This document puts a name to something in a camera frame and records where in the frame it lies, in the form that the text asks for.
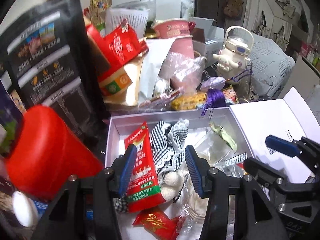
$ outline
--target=white pom-pom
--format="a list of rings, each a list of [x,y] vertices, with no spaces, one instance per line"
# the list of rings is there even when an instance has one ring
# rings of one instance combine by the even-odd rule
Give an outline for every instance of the white pom-pom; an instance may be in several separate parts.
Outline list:
[[[177,172],[169,172],[164,178],[165,184],[178,187],[181,184],[181,177]]]
[[[172,200],[177,195],[177,191],[173,187],[166,184],[163,184],[160,190],[161,195],[166,201]]]

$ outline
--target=black package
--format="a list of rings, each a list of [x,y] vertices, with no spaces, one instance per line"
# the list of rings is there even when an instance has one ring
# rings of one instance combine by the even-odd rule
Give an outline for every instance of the black package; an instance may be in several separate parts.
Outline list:
[[[92,64],[80,0],[49,0],[20,16],[0,41],[1,81],[26,109],[52,107],[86,141],[109,117]]]

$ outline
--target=pink bowl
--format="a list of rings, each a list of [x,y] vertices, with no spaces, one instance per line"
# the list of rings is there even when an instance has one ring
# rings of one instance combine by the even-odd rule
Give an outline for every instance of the pink bowl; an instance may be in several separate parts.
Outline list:
[[[190,35],[188,21],[183,18],[169,19],[153,26],[161,39]]]
[[[192,36],[177,37],[173,42],[170,52],[176,52],[185,55],[186,57],[195,58],[193,53]]]

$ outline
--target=red plastic object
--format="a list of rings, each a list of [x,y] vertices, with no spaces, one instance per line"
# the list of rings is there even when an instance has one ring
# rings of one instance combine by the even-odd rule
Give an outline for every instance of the red plastic object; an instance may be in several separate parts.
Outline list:
[[[53,109],[37,105],[24,114],[6,168],[19,190],[51,200],[70,175],[93,176],[103,165]]]

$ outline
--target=brown bag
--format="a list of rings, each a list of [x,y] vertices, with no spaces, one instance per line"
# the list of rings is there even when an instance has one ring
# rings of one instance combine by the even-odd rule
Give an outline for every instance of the brown bag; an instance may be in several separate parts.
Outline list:
[[[239,20],[242,17],[243,12],[242,0],[227,0],[224,4],[223,13],[233,20]]]

